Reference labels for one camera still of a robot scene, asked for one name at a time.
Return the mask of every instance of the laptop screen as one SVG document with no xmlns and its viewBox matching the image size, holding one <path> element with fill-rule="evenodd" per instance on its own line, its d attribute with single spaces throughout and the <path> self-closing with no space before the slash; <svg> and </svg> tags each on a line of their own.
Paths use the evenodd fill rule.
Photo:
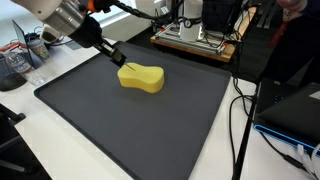
<svg viewBox="0 0 320 180">
<path fill-rule="evenodd" d="M 24 34 L 23 30 L 20 28 L 20 26 L 14 20 L 12 20 L 12 23 L 13 23 L 13 27 L 16 31 L 18 40 L 20 42 L 20 49 L 22 51 L 22 53 L 20 55 L 22 55 L 24 58 L 26 58 L 28 60 L 28 62 L 34 67 L 34 62 L 31 58 L 30 51 L 29 51 L 29 48 L 27 45 L 27 41 L 25 39 L 25 34 Z"/>
</svg>

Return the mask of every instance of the yellow sponge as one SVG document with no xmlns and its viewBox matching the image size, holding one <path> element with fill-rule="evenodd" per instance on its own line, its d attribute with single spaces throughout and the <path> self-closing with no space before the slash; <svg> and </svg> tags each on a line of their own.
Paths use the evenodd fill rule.
<svg viewBox="0 0 320 180">
<path fill-rule="evenodd" d="M 164 84 L 164 72 L 161 67 L 147 67 L 136 63 L 127 63 L 127 65 L 133 69 L 123 65 L 118 71 L 121 86 L 139 88 L 149 93 L 161 90 Z"/>
</svg>

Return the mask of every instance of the laptop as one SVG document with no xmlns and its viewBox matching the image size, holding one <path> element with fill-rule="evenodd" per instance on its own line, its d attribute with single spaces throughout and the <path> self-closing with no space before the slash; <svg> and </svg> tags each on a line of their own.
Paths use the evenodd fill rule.
<svg viewBox="0 0 320 180">
<path fill-rule="evenodd" d="M 320 143 L 320 85 L 311 83 L 259 113 L 254 129 L 312 153 Z"/>
<path fill-rule="evenodd" d="M 26 58 L 28 62 L 31 64 L 31 66 L 37 69 L 42 64 L 41 60 L 39 59 L 39 57 L 30 52 L 29 47 L 27 45 L 28 39 L 26 39 L 25 33 L 22 30 L 22 28 L 14 20 L 12 20 L 12 23 L 16 31 L 17 38 L 20 42 L 20 55 Z"/>
</svg>

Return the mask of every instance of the black mat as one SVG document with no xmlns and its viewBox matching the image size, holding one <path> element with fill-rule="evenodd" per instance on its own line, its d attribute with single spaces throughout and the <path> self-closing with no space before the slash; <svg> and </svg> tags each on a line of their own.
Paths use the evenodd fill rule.
<svg viewBox="0 0 320 180">
<path fill-rule="evenodd" d="M 127 62 L 161 66 L 163 89 L 148 94 L 122 88 L 118 68 L 99 54 L 35 95 L 134 179 L 188 179 L 230 74 L 127 43 L 117 47 Z"/>
</svg>

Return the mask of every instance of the clear plastic container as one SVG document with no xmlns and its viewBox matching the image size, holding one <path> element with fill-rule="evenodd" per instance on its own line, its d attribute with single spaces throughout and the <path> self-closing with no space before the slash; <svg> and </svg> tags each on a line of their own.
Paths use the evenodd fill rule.
<svg viewBox="0 0 320 180">
<path fill-rule="evenodd" d="M 19 54 L 6 52 L 5 54 L 7 64 L 21 76 L 23 76 L 29 83 L 34 86 L 40 86 L 45 83 L 41 74 L 34 69 L 29 62 Z"/>
</svg>

